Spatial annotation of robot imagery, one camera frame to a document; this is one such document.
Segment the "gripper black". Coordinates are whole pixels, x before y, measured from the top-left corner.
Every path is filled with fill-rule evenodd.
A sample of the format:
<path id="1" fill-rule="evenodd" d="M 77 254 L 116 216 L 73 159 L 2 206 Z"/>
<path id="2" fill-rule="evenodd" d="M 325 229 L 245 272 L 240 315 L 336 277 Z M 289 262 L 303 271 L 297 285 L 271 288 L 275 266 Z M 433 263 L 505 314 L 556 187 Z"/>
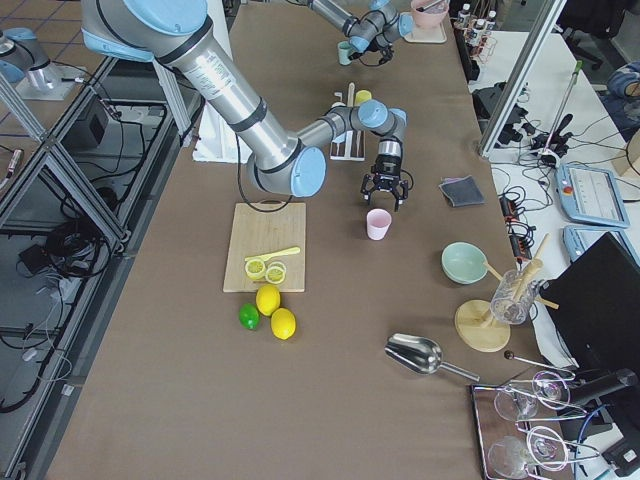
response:
<path id="1" fill-rule="evenodd" d="M 354 62 L 368 52 L 378 52 L 380 58 L 379 65 L 384 65 L 393 59 L 394 51 L 391 44 L 380 43 L 377 39 L 367 43 L 365 39 L 350 39 L 351 49 L 347 56 L 350 62 Z"/>
<path id="2" fill-rule="evenodd" d="M 401 180 L 401 159 L 399 157 L 377 157 L 371 168 L 371 175 L 365 174 L 361 184 L 361 194 L 367 204 L 371 203 L 375 191 L 391 192 L 394 197 L 394 211 L 408 199 L 408 180 Z"/>

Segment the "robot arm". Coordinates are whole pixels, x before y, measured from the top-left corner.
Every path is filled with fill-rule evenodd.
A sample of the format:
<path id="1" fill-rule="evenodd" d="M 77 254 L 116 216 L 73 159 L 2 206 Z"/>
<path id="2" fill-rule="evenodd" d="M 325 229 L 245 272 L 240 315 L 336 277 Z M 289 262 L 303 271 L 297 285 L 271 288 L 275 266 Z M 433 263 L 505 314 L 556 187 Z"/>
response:
<path id="1" fill-rule="evenodd" d="M 310 197 L 326 173 L 322 147 L 349 131 L 368 130 L 379 138 L 378 155 L 361 193 L 408 197 L 402 179 L 406 114 L 377 100 L 335 106 L 297 133 L 285 130 L 214 37 L 205 1 L 84 1 L 85 45 L 106 56 L 156 61 L 181 72 L 251 149 L 247 173 L 266 192 Z"/>
<path id="2" fill-rule="evenodd" d="M 411 14 L 401 13 L 390 1 L 370 1 L 369 9 L 360 17 L 348 12 L 335 1 L 291 1 L 320 15 L 347 39 L 350 60 L 358 60 L 368 52 L 380 55 L 376 66 L 393 59 L 393 44 L 414 30 Z"/>

